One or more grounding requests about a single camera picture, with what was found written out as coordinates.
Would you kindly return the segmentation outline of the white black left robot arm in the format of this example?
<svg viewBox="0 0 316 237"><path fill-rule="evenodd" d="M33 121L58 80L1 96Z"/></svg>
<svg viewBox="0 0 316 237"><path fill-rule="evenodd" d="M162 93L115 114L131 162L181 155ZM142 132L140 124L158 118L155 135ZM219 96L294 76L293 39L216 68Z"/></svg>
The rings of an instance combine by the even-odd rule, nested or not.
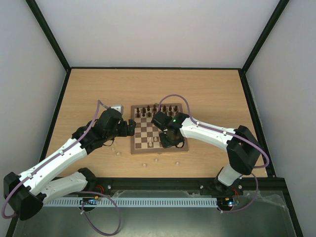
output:
<svg viewBox="0 0 316 237"><path fill-rule="evenodd" d="M60 180L55 177L104 143L116 137L133 136L135 127L135 121L125 121L117 107L108 108L98 119L79 127L63 146L37 165L20 174L8 173L3 179L5 204L10 205L14 216L24 221L56 198L92 189L96 177L87 168Z"/></svg>

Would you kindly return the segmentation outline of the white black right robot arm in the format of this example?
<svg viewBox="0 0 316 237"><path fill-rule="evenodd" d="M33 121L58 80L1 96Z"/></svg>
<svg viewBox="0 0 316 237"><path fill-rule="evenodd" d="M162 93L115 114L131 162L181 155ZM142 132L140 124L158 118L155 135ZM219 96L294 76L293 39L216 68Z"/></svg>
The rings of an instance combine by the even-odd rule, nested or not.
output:
<svg viewBox="0 0 316 237"><path fill-rule="evenodd" d="M264 154L256 138L245 126L237 129L210 125L193 119L188 114L174 117L157 112L152 124L162 131L159 135L164 148L178 147L186 138L192 138L216 146L227 152L229 163L217 174L213 189L226 194L234 182L243 175L250 175L260 155Z"/></svg>

